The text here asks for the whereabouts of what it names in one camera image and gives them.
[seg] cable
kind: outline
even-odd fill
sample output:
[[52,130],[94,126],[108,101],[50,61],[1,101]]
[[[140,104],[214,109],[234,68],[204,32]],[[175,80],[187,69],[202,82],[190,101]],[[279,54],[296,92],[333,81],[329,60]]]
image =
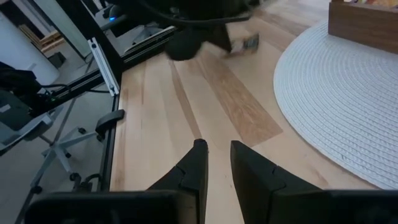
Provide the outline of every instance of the cable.
[[86,90],[87,92],[92,92],[92,93],[109,93],[109,91],[103,91],[103,90]]
[[148,9],[151,13],[155,14],[157,17],[160,17],[162,19],[165,19],[169,21],[170,23],[174,23],[176,26],[214,26],[214,25],[224,25],[230,22],[242,22],[242,21],[247,21],[249,20],[252,15],[253,15],[253,9],[251,6],[249,6],[246,2],[246,6],[249,9],[249,14],[246,16],[242,17],[227,17],[227,18],[219,18],[219,19],[208,19],[208,20],[202,20],[202,21],[191,21],[191,20],[186,20],[186,19],[176,19],[173,17],[170,17],[166,14],[161,13],[157,9],[153,8],[152,6],[148,5],[145,0],[137,0],[138,3],[143,6],[144,8]]
[[98,178],[98,182],[102,181],[102,176],[100,174],[91,174],[88,177],[86,177],[86,179],[84,180],[84,182],[88,183],[90,182],[92,179],[94,178]]

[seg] chair armrest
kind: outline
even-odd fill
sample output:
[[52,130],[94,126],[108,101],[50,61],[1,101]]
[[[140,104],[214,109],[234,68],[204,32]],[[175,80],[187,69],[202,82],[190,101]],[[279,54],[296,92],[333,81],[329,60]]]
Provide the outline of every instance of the chair armrest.
[[105,132],[112,128],[119,120],[124,118],[124,110],[113,111],[108,113],[98,120],[95,131],[102,137],[105,138]]

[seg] white wall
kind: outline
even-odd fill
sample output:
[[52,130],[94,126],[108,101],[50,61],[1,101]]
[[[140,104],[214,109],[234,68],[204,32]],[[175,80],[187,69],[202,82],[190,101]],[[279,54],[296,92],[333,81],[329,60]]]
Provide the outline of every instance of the white wall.
[[49,34],[55,30],[50,26],[42,16],[36,12],[36,10],[26,0],[12,0],[14,4],[25,14],[26,17],[43,33],[44,35]]
[[55,0],[34,0],[83,57],[91,53],[87,40]]
[[0,40],[1,62],[15,69],[33,71],[37,81],[42,85],[49,85],[59,77],[59,71],[2,13]]

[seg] black foot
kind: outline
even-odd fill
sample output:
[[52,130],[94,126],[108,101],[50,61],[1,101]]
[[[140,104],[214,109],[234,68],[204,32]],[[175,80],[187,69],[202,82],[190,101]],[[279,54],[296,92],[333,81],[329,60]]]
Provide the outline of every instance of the black foot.
[[97,140],[98,140],[99,142],[103,142],[103,141],[104,141],[104,139],[103,139],[100,135],[97,135]]
[[70,181],[75,181],[80,175],[78,173],[72,173],[69,176]]
[[34,186],[30,189],[30,192],[32,192],[33,194],[40,194],[42,193],[43,188],[40,186]]
[[86,134],[87,131],[84,128],[78,128],[80,134]]

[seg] office chair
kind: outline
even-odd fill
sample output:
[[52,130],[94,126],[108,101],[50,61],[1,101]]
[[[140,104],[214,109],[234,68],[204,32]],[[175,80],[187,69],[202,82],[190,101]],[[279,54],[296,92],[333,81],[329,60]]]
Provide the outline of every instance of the office chair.
[[[0,156],[11,150],[12,147],[21,140],[32,141],[36,138],[41,138],[49,145],[49,148],[42,152],[44,157],[43,164],[30,183],[32,193],[41,193],[42,187],[39,186],[39,181],[55,158],[61,162],[63,168],[71,175],[72,179],[76,174],[73,172],[73,169],[68,162],[68,158],[72,155],[67,151],[67,149],[98,135],[95,131],[88,133],[84,128],[75,127],[62,138],[60,137],[74,101],[75,99],[73,99],[70,104],[67,114],[65,115],[55,138],[50,140],[45,137],[44,134],[53,126],[55,120],[63,110],[63,106],[59,106],[52,111],[44,113],[36,118],[32,118],[30,116],[26,116],[26,114],[29,114],[29,107],[24,106],[20,99],[8,91],[0,90],[0,102],[2,103],[0,106],[2,108],[7,107],[6,110],[1,111],[0,113]],[[21,122],[15,122],[15,120],[18,120],[18,117],[16,116],[20,115],[25,115],[22,116],[23,121],[28,121],[25,125],[21,125]],[[79,132],[81,136],[73,137],[77,132]]]
[[[54,100],[51,94],[36,81],[33,72],[16,70],[5,64],[0,65],[2,65],[0,69],[0,156],[11,150],[21,140],[32,141],[41,138],[49,145],[49,148],[42,152],[43,164],[30,183],[32,193],[41,193],[42,188],[39,186],[39,181],[55,158],[70,174],[70,180],[74,180],[78,174],[74,173],[70,167],[68,158],[72,155],[67,149],[93,136],[97,136],[97,140],[102,141],[104,132],[110,128],[112,123],[123,118],[124,112],[114,112],[102,117],[98,121],[95,131],[88,133],[82,127],[75,127],[61,138],[65,123],[76,101],[74,98],[55,138],[50,140],[44,136],[44,133],[53,126],[63,106],[38,114],[40,113],[38,111],[50,107]],[[77,132],[81,136],[73,137]]]

